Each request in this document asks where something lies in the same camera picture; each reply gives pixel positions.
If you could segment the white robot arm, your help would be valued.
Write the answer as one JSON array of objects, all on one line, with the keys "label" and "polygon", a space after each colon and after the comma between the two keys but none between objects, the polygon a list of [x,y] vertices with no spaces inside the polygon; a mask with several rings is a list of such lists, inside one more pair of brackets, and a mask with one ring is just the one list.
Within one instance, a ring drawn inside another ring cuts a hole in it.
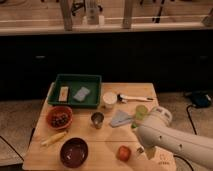
[{"label": "white robot arm", "polygon": [[164,107],[153,107],[134,133],[145,149],[155,146],[179,154],[203,167],[213,169],[213,139],[169,127],[172,114]]}]

